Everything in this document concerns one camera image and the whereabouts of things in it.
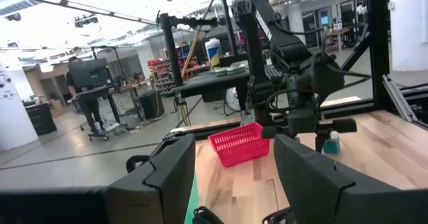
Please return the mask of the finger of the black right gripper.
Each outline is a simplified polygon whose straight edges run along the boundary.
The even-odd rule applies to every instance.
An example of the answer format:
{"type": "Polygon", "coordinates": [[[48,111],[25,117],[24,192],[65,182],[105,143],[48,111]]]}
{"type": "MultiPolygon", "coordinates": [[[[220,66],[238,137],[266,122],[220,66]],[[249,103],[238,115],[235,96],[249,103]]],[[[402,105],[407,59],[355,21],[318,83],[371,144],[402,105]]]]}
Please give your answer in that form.
{"type": "Polygon", "coordinates": [[[315,150],[322,152],[323,146],[327,140],[330,140],[329,132],[317,132],[315,137],[315,150]]]}

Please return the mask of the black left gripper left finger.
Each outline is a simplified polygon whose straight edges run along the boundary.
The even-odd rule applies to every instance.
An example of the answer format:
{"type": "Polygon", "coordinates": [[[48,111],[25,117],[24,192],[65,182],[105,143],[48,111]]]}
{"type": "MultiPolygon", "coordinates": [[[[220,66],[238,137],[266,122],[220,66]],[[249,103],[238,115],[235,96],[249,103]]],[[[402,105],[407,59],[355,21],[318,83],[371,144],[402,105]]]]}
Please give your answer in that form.
{"type": "Polygon", "coordinates": [[[185,221],[195,175],[195,135],[161,142],[151,155],[126,161],[128,174],[108,186],[110,223],[178,224],[185,221]]]}

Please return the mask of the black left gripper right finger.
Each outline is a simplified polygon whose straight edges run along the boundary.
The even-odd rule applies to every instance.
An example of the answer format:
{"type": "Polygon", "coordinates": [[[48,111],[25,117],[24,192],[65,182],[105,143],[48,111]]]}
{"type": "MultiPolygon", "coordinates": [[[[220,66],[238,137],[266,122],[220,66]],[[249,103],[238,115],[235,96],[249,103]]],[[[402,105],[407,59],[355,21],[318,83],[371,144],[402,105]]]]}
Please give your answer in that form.
{"type": "Polygon", "coordinates": [[[279,134],[278,175],[297,223],[426,223],[427,190],[402,190],[279,134]]]}

